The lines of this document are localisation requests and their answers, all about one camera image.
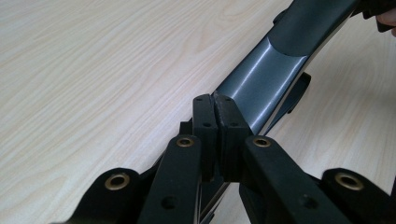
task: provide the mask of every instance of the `screw hole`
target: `screw hole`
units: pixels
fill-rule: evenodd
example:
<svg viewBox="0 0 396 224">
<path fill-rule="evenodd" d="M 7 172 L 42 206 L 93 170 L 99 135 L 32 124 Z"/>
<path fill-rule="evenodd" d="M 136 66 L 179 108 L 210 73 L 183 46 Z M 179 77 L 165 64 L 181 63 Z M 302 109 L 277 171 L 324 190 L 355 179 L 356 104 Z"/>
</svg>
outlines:
<svg viewBox="0 0 396 224">
<path fill-rule="evenodd" d="M 119 190 L 125 188 L 129 182 L 130 178 L 127 174 L 116 174 L 106 180 L 105 187 L 109 190 Z"/>
<path fill-rule="evenodd" d="M 175 209 L 178 204 L 178 199 L 175 196 L 167 196 L 161 201 L 161 206 L 166 210 Z"/>
<path fill-rule="evenodd" d="M 185 138 L 179 138 L 177 140 L 177 145 L 180 147 L 190 147 L 194 145 L 194 141 L 192 139 L 185 137 Z"/>
<path fill-rule="evenodd" d="M 354 175 L 338 173 L 335 175 L 335 181 L 347 189 L 362 190 L 364 188 L 363 183 L 361 183 L 361 181 Z"/>
<path fill-rule="evenodd" d="M 265 138 L 255 138 L 253 140 L 254 145 L 257 147 L 269 147 L 271 146 L 271 142 Z"/>
</svg>

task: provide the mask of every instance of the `wooden table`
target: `wooden table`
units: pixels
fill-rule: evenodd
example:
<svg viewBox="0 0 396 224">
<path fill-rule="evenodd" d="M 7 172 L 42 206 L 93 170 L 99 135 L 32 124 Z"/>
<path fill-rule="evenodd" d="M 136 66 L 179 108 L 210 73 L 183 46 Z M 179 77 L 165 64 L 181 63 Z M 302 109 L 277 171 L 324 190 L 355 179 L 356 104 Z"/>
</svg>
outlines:
<svg viewBox="0 0 396 224">
<path fill-rule="evenodd" d="M 0 223 L 67 220 L 101 173 L 143 172 L 290 1 L 1 1 Z M 390 193 L 396 39 L 349 20 L 270 136 L 309 174 Z M 232 186 L 213 223 L 247 223 Z"/>
</svg>

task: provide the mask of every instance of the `round hole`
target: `round hole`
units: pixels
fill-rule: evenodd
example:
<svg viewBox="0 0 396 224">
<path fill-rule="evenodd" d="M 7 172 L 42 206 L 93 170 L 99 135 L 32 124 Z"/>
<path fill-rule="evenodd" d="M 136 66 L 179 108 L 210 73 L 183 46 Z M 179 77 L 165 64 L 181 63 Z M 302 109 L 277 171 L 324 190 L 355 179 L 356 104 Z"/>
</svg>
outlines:
<svg viewBox="0 0 396 224">
<path fill-rule="evenodd" d="M 316 209 L 318 207 L 317 201 L 306 194 L 300 197 L 299 203 L 307 209 Z"/>
<path fill-rule="evenodd" d="M 265 138 L 261 138 L 261 137 L 255 138 L 253 140 L 253 143 L 257 147 L 269 147 L 269 146 L 271 146 L 271 142 L 270 141 L 268 141 Z"/>
<path fill-rule="evenodd" d="M 354 175 L 349 175 L 345 173 L 338 173 L 335 175 L 335 181 L 344 188 L 352 190 L 361 190 L 364 188 L 363 183 L 356 178 Z"/>
<path fill-rule="evenodd" d="M 161 201 L 161 206 L 166 210 L 175 209 L 178 204 L 178 199 L 175 196 L 167 196 Z"/>
<path fill-rule="evenodd" d="M 129 184 L 129 181 L 130 178 L 127 174 L 116 174 L 106 180 L 105 187 L 109 190 L 119 190 L 125 188 Z"/>
<path fill-rule="evenodd" d="M 188 137 L 179 138 L 177 140 L 177 145 L 180 147 L 190 147 L 194 144 L 194 141 Z"/>
</svg>

